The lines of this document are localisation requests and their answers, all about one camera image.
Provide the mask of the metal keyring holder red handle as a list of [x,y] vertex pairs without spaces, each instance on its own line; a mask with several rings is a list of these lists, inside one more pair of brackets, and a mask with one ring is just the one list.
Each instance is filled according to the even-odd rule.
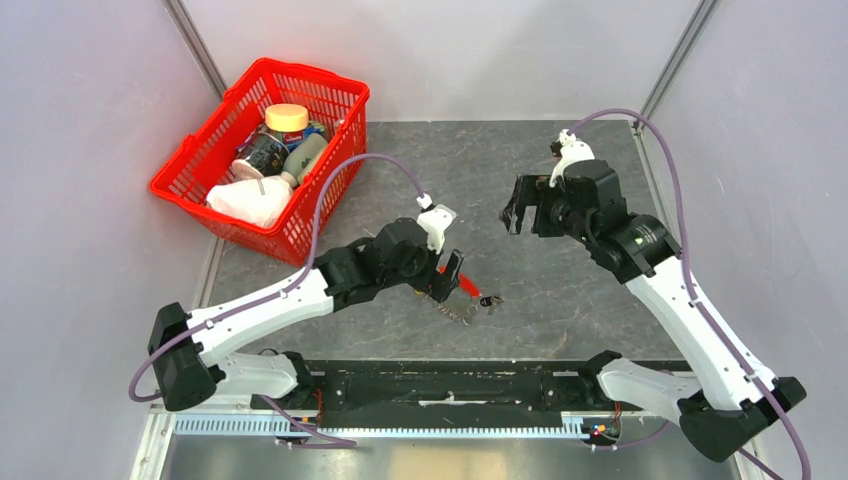
[[416,291],[415,294],[422,302],[434,307],[453,322],[470,326],[479,311],[481,293],[477,285],[463,273],[458,274],[458,280],[458,286],[441,303],[423,292]]

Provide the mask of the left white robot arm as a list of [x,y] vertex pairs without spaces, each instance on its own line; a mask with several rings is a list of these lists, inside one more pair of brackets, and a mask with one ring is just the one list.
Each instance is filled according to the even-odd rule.
[[240,348],[295,323],[372,301],[381,291],[407,285],[437,302],[459,285],[461,252],[438,263],[455,219],[439,205],[416,219],[400,218],[374,237],[363,237],[317,257],[310,267],[251,294],[186,311],[179,303],[157,313],[148,342],[149,362],[169,411],[194,408],[215,394],[266,395],[290,408],[314,393],[302,356],[246,355]]

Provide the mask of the key with black tag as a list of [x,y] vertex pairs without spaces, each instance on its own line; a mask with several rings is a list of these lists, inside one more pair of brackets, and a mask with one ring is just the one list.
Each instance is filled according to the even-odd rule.
[[490,295],[479,299],[480,307],[486,310],[488,316],[491,316],[503,302],[504,299],[500,295]]

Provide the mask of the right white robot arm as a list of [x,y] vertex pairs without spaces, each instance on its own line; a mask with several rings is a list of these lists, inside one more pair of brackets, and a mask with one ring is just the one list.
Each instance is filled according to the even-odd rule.
[[521,232],[528,207],[535,210],[532,233],[581,243],[656,317],[693,373],[676,377],[604,351],[580,372],[577,395],[585,406],[616,401],[647,410],[679,426],[704,457],[723,462],[806,399],[797,378],[775,376],[718,313],[712,328],[702,314],[711,304],[684,272],[680,246],[659,219],[629,211],[607,162],[518,176],[499,215],[509,233]]

